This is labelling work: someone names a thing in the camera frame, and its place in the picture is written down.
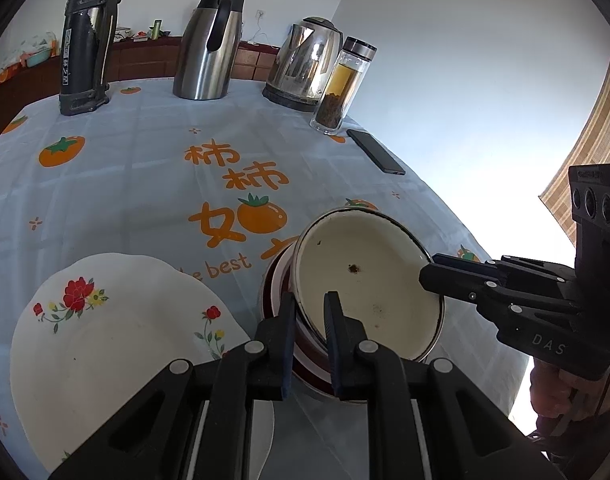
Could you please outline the right hand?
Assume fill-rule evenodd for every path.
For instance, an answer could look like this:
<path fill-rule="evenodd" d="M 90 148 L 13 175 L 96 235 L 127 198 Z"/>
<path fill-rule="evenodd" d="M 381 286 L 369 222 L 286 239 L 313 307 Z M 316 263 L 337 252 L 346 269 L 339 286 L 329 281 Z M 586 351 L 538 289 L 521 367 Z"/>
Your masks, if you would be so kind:
<path fill-rule="evenodd" d="M 540 431 L 550 431 L 571 409 L 572 391 L 586 396 L 585 402 L 570 419 L 570 426 L 588 426 L 590 419 L 598 424 L 610 424 L 610 385 L 603 390 L 608 382 L 605 374 L 597 382 L 570 374 L 551 364 L 535 361 L 535 367 L 530 373 L 530 403 L 537 414 L 537 428 Z"/>

